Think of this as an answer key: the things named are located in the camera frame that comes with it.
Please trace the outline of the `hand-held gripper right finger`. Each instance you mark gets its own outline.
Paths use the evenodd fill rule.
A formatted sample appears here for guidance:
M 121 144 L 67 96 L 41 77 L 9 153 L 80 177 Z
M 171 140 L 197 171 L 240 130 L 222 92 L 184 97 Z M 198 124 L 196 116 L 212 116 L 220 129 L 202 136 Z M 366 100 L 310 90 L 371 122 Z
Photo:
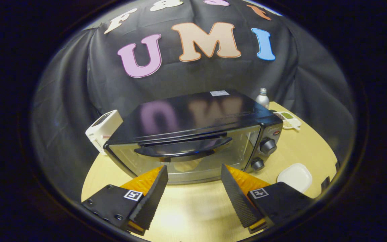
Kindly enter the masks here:
M 221 180 L 242 226 L 255 233 L 281 226 L 310 207 L 313 199 L 284 182 L 269 184 L 223 164 Z

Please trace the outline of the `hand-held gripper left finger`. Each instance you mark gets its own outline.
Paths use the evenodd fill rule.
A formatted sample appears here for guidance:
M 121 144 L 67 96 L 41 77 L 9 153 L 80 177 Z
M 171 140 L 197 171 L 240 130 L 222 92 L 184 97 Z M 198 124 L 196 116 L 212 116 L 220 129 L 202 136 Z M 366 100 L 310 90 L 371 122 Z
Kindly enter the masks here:
M 168 182 L 167 166 L 121 185 L 105 185 L 82 202 L 84 208 L 119 229 L 143 236 L 149 230 Z

